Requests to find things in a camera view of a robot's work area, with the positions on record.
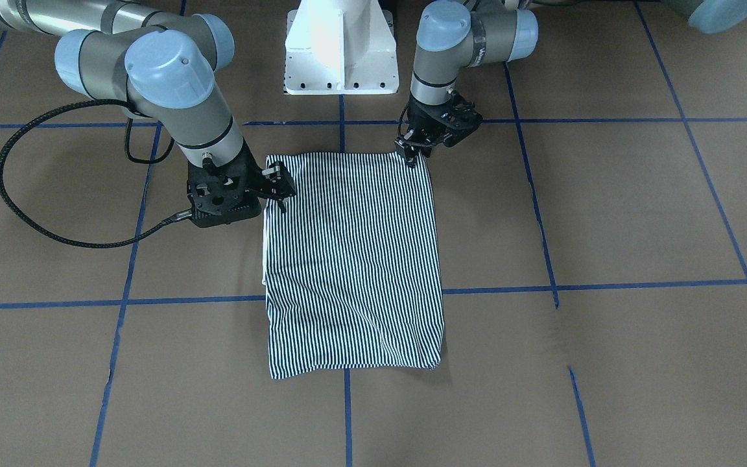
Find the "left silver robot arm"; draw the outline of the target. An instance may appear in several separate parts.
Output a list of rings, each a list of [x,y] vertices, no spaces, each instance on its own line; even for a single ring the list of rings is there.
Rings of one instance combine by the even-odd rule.
[[[415,167],[438,145],[459,144],[480,127],[475,105],[456,89],[468,67],[507,63],[536,50],[539,26],[528,1],[435,1],[418,24],[409,100],[396,153]]]

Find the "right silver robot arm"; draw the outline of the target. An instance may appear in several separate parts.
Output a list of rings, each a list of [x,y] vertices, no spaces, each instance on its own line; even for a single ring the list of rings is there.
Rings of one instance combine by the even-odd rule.
[[[296,194],[281,162],[255,162],[215,74],[235,42],[223,20],[134,1],[0,1],[0,30],[57,36],[60,80],[93,101],[163,124],[189,162],[195,210],[225,215]]]

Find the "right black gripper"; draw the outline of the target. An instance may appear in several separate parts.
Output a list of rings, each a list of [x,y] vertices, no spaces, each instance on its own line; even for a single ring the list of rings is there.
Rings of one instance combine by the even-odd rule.
[[[296,184],[284,162],[258,166],[246,143],[230,162],[217,163],[215,153],[201,150],[200,165],[189,163],[187,197],[193,203],[237,203],[250,192],[259,198],[276,199],[279,212],[288,212],[285,201],[296,195]]]

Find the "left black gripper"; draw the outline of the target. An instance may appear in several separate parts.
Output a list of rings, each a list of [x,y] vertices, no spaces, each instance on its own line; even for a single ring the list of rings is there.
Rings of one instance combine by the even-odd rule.
[[[396,153],[410,169],[417,167],[419,156],[430,157],[439,144],[447,147],[458,144],[483,122],[475,104],[458,91],[449,93],[442,104],[425,104],[409,97],[400,117],[403,116],[407,116],[409,129],[402,133],[402,124],[397,125]]]

